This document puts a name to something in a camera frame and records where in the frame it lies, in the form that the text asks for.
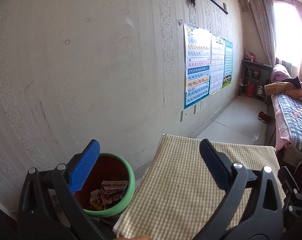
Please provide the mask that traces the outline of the person's left hand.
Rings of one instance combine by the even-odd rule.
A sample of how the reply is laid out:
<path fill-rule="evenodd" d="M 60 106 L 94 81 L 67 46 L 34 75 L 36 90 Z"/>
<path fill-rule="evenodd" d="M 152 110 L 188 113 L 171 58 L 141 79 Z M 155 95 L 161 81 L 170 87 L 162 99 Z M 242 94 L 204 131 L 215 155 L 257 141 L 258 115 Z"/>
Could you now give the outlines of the person's left hand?
<path fill-rule="evenodd" d="M 148 235 L 142 235 L 142 236 L 136 236 L 136 237 L 132 237 L 132 238 L 118 237 L 113 240 L 152 240 L 152 239 Z"/>

